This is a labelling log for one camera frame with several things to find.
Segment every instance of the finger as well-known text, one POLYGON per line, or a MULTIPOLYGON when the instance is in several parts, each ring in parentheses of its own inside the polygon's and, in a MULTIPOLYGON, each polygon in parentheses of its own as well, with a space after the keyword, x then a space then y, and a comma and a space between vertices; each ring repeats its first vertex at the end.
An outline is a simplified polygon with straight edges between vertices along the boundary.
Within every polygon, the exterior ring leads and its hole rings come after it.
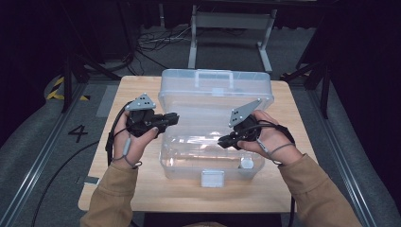
POLYGON ((156 137, 158 131, 159 129, 157 127, 153 127, 149 131, 145 132, 145 134, 139 137, 141 143, 144 143, 144 145, 150 143, 150 141, 152 141, 156 137))
POLYGON ((117 121, 117 125, 115 126, 115 132, 119 132, 125 128, 127 128, 126 123, 127 123, 127 119, 128 119, 128 111, 125 111, 121 114, 120 118, 117 121))
POLYGON ((260 148, 260 146, 254 141, 253 142, 238 141, 237 145, 240 148, 243 148, 247 151, 255 152, 255 153, 262 155, 263 157, 267 157, 266 153, 262 150, 262 148, 260 148))
POLYGON ((267 120, 271 123, 278 124, 278 122, 273 119, 268 113, 260 110, 256 110, 253 112, 253 115, 256 117, 257 120, 267 120))

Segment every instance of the metal frame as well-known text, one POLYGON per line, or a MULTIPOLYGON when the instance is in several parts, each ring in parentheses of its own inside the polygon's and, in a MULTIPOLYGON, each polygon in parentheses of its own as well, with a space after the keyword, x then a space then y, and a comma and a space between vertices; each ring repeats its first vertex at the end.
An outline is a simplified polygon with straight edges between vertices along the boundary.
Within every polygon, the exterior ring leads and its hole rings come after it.
POLYGON ((199 12, 197 6, 194 5, 192 7, 192 38, 189 50, 188 68, 195 68, 196 65, 198 27, 264 29, 265 33, 263 40, 262 42, 258 42, 257 46, 265 71, 271 73, 272 69, 268 53, 266 52, 266 46, 268 44, 276 13, 276 9, 272 10, 270 14, 199 12))

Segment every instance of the gray metal bracket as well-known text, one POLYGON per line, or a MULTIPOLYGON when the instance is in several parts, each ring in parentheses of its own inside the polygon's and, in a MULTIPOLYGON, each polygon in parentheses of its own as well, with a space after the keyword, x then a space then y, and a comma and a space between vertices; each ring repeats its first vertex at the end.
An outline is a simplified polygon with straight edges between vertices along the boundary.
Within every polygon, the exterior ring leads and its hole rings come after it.
POLYGON ((146 93, 143 93, 126 106, 126 111, 141 111, 154 108, 156 108, 156 103, 154 103, 146 93))
POLYGON ((242 121, 244 121, 254 111, 254 109, 256 109, 256 107, 259 106, 260 102, 262 102, 262 100, 258 98, 253 102, 250 102, 241 107, 233 109, 231 111, 231 117, 228 126, 232 128, 237 124, 241 123, 242 121))

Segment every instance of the box handle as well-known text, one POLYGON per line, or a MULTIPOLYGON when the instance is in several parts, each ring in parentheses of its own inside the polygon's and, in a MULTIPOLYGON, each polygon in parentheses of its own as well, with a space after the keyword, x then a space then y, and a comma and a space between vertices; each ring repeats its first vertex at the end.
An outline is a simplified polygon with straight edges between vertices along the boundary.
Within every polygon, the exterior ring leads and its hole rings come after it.
POLYGON ((232 71, 200 70, 195 72, 195 87, 200 87, 200 75, 227 76, 229 78, 230 89, 234 89, 234 74, 232 71))

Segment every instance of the black curtain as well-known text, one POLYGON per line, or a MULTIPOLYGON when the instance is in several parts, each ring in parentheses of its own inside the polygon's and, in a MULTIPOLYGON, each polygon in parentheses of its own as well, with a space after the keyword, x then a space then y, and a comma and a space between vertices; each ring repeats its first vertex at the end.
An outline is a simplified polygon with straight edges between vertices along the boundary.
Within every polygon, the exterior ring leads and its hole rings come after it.
POLYGON ((357 137, 401 211, 401 14, 395 1, 343 2, 344 10, 324 18, 302 63, 328 63, 357 137))
POLYGON ((57 75, 63 55, 43 5, 0 3, 0 146, 44 103, 44 88, 57 75))

